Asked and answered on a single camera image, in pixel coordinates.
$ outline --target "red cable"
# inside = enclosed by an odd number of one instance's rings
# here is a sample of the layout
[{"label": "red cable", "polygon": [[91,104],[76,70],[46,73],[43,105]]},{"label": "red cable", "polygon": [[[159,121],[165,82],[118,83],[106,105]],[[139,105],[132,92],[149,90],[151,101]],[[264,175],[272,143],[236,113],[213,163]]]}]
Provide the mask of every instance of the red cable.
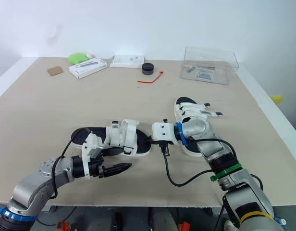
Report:
[{"label": "red cable", "polygon": [[152,82],[138,81],[138,83],[154,83],[155,81],[157,81],[158,78],[161,77],[161,75],[163,75],[163,71],[160,71],[159,76],[154,81],[152,81]]}]

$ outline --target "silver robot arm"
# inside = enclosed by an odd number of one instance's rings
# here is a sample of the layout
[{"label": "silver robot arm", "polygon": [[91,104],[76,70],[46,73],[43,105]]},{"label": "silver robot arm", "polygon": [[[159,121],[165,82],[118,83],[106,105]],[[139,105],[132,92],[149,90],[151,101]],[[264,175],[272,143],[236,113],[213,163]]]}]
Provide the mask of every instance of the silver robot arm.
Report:
[{"label": "silver robot arm", "polygon": [[0,231],[28,231],[34,224],[42,208],[57,188],[74,181],[75,178],[87,177],[85,164],[90,176],[109,177],[127,170],[132,164],[120,163],[105,168],[103,157],[108,155],[98,145],[85,141],[85,148],[89,148],[89,162],[82,157],[64,157],[58,160],[55,167],[55,185],[53,187],[52,169],[55,160],[50,159],[42,163],[35,173],[25,177],[14,188],[12,198],[7,207],[0,208]]},{"label": "silver robot arm", "polygon": [[[220,139],[203,117],[194,117],[182,124],[164,122],[152,126],[155,144],[160,141],[178,144],[179,141],[185,143]],[[217,180],[220,187],[228,191],[223,197],[223,203],[236,227],[240,227],[241,231],[283,231],[273,220],[274,212],[268,198],[227,144],[220,141],[197,141],[197,146],[215,173],[211,181]]]}]

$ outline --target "white box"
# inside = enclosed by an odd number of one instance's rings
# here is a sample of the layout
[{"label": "white box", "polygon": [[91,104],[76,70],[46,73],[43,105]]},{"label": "white box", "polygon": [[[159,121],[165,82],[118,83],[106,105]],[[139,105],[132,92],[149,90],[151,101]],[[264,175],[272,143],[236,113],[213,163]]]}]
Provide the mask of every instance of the white box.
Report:
[{"label": "white box", "polygon": [[102,59],[93,58],[77,65],[70,66],[69,71],[77,78],[84,78],[107,67],[107,63]]},{"label": "white box", "polygon": [[111,57],[110,67],[142,68],[144,63],[143,55],[115,55]]}]

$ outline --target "clear plastic container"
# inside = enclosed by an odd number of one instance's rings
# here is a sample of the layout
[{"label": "clear plastic container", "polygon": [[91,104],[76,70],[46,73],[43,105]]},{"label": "clear plastic container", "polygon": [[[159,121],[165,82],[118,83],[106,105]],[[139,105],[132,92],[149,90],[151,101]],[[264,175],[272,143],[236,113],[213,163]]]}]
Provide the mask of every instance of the clear plastic container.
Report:
[{"label": "clear plastic container", "polygon": [[233,52],[186,47],[180,77],[210,83],[229,84],[239,64]]}]

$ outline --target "blue ring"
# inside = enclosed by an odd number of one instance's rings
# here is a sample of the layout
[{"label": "blue ring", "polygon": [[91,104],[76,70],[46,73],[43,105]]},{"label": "blue ring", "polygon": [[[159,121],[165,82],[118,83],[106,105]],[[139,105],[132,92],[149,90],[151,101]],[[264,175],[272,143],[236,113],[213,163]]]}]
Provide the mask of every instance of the blue ring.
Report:
[{"label": "blue ring", "polygon": [[3,207],[3,209],[0,208],[0,214],[17,221],[33,221],[33,220],[36,220],[38,217],[38,216],[35,216],[35,217],[21,216],[9,211],[7,207]]},{"label": "blue ring", "polygon": [[183,135],[183,132],[182,132],[182,124],[179,122],[176,122],[176,126],[178,127],[178,131],[179,131],[179,134],[181,137],[182,144],[184,146],[188,146],[188,143],[186,142],[185,136]]}]

